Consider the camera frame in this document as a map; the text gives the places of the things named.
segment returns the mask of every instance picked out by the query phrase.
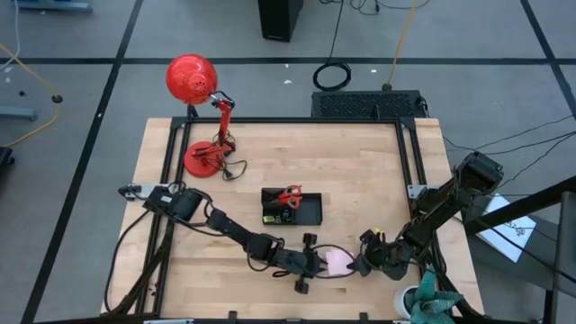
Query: pink object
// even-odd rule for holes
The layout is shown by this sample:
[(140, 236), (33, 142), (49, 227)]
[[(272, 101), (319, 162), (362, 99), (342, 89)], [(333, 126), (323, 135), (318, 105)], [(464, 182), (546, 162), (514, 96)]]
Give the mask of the pink object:
[(328, 275), (348, 275), (352, 270), (347, 266), (354, 262), (348, 254), (337, 248), (326, 252), (326, 262), (328, 263)]

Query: wooden tabletop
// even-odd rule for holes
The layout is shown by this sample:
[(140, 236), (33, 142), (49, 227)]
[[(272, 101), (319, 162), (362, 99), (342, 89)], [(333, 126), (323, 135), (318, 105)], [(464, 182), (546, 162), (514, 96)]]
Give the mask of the wooden tabletop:
[[(158, 182), (169, 125), (169, 119), (148, 120), (135, 183)], [(417, 127), (428, 183), (442, 184), (451, 174), (438, 120), (417, 120)], [(190, 143), (212, 140), (217, 128), (211, 123), (194, 124)], [(230, 132), (238, 151), (229, 161), (247, 160), (246, 173), (233, 182), (222, 181), (221, 174), (198, 179), (184, 173), (184, 181), (209, 193), (219, 209), (251, 231), (284, 238), (286, 247), (296, 250), (303, 248), (302, 234), (311, 232), (318, 235), (318, 244), (337, 244), (357, 254), (358, 237), (364, 231), (380, 228), (394, 237), (410, 219), (393, 125), (232, 123)], [(410, 143), (407, 132), (405, 137)], [(178, 148), (176, 144), (170, 179), (176, 172)], [(417, 183), (410, 145), (407, 150)], [(302, 185), (305, 193), (322, 193), (322, 225), (264, 226), (260, 189), (293, 184)], [(142, 214), (141, 205), (128, 202), (122, 231)], [(109, 292), (111, 305), (120, 301), (140, 275), (151, 220), (148, 217), (133, 229), (119, 250)], [(192, 221), (203, 220), (199, 209)], [(438, 230), (438, 238), (449, 278), (466, 300), (483, 312), (463, 226), (450, 220)], [(161, 315), (227, 318), (229, 311), (237, 311), (243, 319), (353, 320), (358, 319), (359, 312), (368, 312), (371, 320), (390, 320), (399, 317), (392, 304), (395, 292), (419, 283), (418, 269), (412, 265), (400, 281), (381, 273), (365, 278), (355, 274), (345, 279), (308, 280), (310, 292), (302, 295), (293, 289), (297, 276), (273, 278), (273, 271), (251, 271), (246, 253), (228, 238), (207, 237), (178, 226)], [(148, 310), (154, 282), (148, 290)]]

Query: potted plant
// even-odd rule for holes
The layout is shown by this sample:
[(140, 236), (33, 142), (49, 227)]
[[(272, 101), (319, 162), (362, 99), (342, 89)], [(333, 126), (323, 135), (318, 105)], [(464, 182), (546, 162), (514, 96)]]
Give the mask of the potted plant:
[(420, 286), (398, 290), (394, 296), (396, 311), (412, 324), (452, 324), (446, 314), (462, 299), (457, 292), (437, 292), (436, 273), (428, 269)]

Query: white pot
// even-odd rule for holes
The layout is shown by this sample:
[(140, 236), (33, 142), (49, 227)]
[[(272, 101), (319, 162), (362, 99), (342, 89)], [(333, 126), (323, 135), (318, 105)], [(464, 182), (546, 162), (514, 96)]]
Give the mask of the white pot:
[(402, 318), (405, 320), (410, 319), (410, 313), (406, 309), (406, 304), (404, 303), (404, 296), (406, 296), (406, 293), (411, 289), (418, 289), (418, 287), (416, 285), (408, 286), (399, 289), (394, 294), (394, 308), (396, 309), (398, 315), (402, 316)]

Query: black floor stripe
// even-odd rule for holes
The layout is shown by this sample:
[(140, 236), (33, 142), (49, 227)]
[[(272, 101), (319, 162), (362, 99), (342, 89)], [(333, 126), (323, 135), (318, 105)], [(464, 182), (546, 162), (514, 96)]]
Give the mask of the black floor stripe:
[(528, 18), (528, 21), (534, 30), (534, 34), (538, 38), (538, 42), (542, 47), (542, 51), (546, 55), (546, 58), (550, 59), (550, 68), (552, 69), (554, 77), (556, 78), (556, 82), (558, 83), (558, 86), (564, 95), (564, 99), (566, 100), (570, 111), (572, 114), (574, 114), (574, 118), (576, 118), (576, 100), (574, 99), (574, 94), (572, 93), (571, 87), (568, 84), (568, 81), (566, 81), (566, 77), (564, 76), (564, 73), (559, 66), (559, 60), (557, 60), (554, 56), (552, 48), (550, 47), (550, 43), (548, 43), (544, 31), (542, 30), (542, 27), (540, 27), (540, 23), (536, 19), (536, 15), (534, 14), (532, 6), (530, 6), (528, 0), (520, 0), (520, 3), (522, 4), (524, 12), (526, 13), (526, 17)]
[(84, 179), (86, 167), (88, 166), (88, 161), (92, 155), (92, 150), (94, 148), (98, 131), (100, 130), (100, 125), (102, 124), (102, 119), (104, 118), (104, 113), (106, 112), (106, 107), (108, 106), (110, 96), (114, 89), (114, 84), (116, 83), (116, 78), (118, 77), (118, 71), (122, 65), (122, 59), (126, 54), (126, 49), (128, 48), (128, 43), (130, 42), (130, 38), (134, 30), (134, 25), (138, 19), (140, 8), (142, 7), (142, 1), (143, 0), (136, 0), (134, 7), (132, 8), (130, 19), (128, 20), (128, 25), (126, 26), (120, 47), (116, 53), (116, 59), (114, 60), (112, 71), (108, 76), (108, 81), (106, 82), (100, 103), (98, 104), (98, 108), (94, 114), (94, 119), (92, 121), (92, 125), (90, 126), (90, 131), (88, 132), (84, 148), (82, 149), (82, 154), (80, 155), (80, 160), (76, 167), (74, 176), (72, 177), (72, 183), (68, 189), (66, 200), (64, 201), (64, 206), (62, 207), (62, 211), (58, 217), (58, 222), (56, 223), (56, 228), (54, 229), (52, 239), (48, 245), (48, 250), (46, 251), (46, 255), (44, 256), (44, 260), (42, 261), (42, 265), (38, 273), (38, 277), (36, 278), (36, 282), (32, 288), (30, 299), (28, 300), (26, 309), (22, 315), (22, 323), (33, 323), (34, 318), (36, 317), (36, 313), (38, 312), (38, 308), (42, 300), (42, 295), (44, 294), (46, 284), (48, 283), (50, 273), (52, 272), (52, 267), (56, 261), (56, 256), (58, 254), (60, 244), (62, 243), (62, 239), (64, 238), (64, 233), (66, 231), (68, 221), (70, 220), (70, 214), (72, 213), (74, 203), (76, 202), (78, 191), (80, 190), (80, 185)]
[[(122, 64), (167, 65), (173, 58), (123, 58)], [(7, 61), (0, 58), (0, 64)], [(25, 64), (99, 65), (114, 64), (115, 58), (20, 58)], [(209, 58), (215, 65), (243, 64), (323, 64), (327, 58)], [(334, 62), (348, 64), (391, 64), (393, 58), (332, 58)], [(557, 59), (560, 64), (576, 65), (576, 58)], [(399, 58), (397, 64), (412, 65), (481, 65), (515, 66), (545, 65), (552, 63), (550, 58)]]

